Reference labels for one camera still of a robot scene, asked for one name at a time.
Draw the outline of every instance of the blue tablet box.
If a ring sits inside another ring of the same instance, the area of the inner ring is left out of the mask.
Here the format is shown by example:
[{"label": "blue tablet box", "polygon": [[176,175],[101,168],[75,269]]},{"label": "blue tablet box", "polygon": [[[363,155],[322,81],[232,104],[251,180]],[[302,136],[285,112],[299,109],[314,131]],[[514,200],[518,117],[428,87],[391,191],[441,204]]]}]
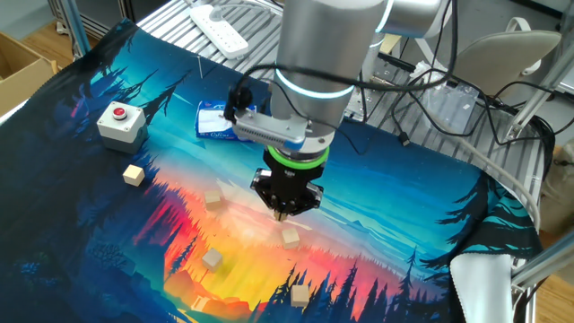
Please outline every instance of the blue tablet box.
[{"label": "blue tablet box", "polygon": [[[247,139],[237,137],[233,132],[232,123],[223,117],[225,103],[223,100],[199,102],[196,115],[196,136],[198,138],[247,141]],[[256,111],[257,107],[250,105],[248,109]]]}]

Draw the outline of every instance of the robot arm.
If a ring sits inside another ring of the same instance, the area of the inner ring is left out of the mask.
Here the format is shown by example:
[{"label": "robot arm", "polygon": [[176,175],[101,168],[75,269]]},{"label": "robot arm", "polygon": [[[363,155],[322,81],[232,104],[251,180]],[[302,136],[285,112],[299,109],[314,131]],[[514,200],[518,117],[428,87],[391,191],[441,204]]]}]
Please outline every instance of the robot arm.
[{"label": "robot arm", "polygon": [[[446,3],[289,0],[283,8],[277,64],[357,78],[376,32],[433,36]],[[319,207],[323,188],[311,180],[323,174],[353,88],[275,70],[271,117],[246,109],[226,116],[237,135],[267,145],[264,161],[270,170],[258,170],[251,187],[275,210],[278,220]]]}]

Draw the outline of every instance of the wooden floor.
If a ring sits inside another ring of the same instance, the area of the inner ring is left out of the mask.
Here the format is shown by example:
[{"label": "wooden floor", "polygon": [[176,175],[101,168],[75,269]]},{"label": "wooden floor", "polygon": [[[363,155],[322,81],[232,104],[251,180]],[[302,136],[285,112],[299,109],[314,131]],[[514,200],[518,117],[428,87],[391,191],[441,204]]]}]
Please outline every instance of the wooden floor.
[{"label": "wooden floor", "polygon": [[[88,37],[93,48],[98,41]],[[56,32],[56,22],[52,22],[44,28],[32,33],[22,41],[26,46],[32,48],[43,57],[57,61],[60,67],[66,67],[74,61],[72,55],[72,43],[68,35],[59,35]]]},{"label": "wooden floor", "polygon": [[[92,47],[97,42],[96,39],[90,39]],[[31,34],[23,43],[47,59],[56,60],[61,67],[66,67],[73,62],[70,39],[67,35],[56,33],[55,22]],[[545,247],[557,240],[544,233],[541,234],[541,239]],[[574,322],[574,286],[553,275],[538,291],[536,323],[572,322]]]}]

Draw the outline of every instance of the box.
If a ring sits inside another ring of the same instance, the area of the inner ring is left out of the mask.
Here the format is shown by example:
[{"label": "box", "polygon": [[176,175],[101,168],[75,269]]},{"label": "box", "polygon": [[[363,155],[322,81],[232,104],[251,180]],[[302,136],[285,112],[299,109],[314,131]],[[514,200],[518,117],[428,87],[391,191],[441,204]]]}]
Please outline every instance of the box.
[{"label": "box", "polygon": [[[198,138],[240,140],[233,132],[233,124],[223,117],[226,102],[223,100],[203,100],[199,102],[196,114],[196,136]],[[250,105],[248,109],[257,110],[257,106]]]},{"label": "box", "polygon": [[27,100],[54,76],[50,62],[0,32],[0,117]]}]

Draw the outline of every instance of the wooden cube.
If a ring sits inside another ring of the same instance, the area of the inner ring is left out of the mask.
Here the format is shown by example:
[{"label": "wooden cube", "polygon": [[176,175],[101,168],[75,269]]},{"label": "wooden cube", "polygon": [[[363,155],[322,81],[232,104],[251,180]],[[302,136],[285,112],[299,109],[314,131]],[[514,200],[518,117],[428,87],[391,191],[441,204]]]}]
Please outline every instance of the wooden cube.
[{"label": "wooden cube", "polygon": [[281,212],[277,212],[277,211],[275,211],[273,213],[273,217],[275,218],[275,220],[277,220],[279,222],[283,222],[283,221],[287,220],[287,214],[282,214]]},{"label": "wooden cube", "polygon": [[219,251],[211,248],[202,258],[202,262],[204,263],[204,266],[207,269],[209,269],[210,272],[214,273],[215,271],[217,271],[217,268],[219,268],[219,266],[222,265],[223,256],[221,253],[219,253]]},{"label": "wooden cube", "polygon": [[127,170],[124,171],[124,181],[129,185],[133,185],[135,187],[140,186],[142,184],[142,180],[144,180],[145,174],[144,169],[129,165]]},{"label": "wooden cube", "polygon": [[205,195],[205,208],[207,208],[208,211],[214,211],[222,207],[223,205],[222,196],[219,193],[219,191],[205,192],[204,195]]},{"label": "wooden cube", "polygon": [[309,304],[309,287],[307,285],[294,285],[291,288],[291,306],[305,307]]},{"label": "wooden cube", "polygon": [[299,234],[295,228],[283,230],[281,237],[283,238],[283,247],[285,249],[292,249],[299,246]]}]

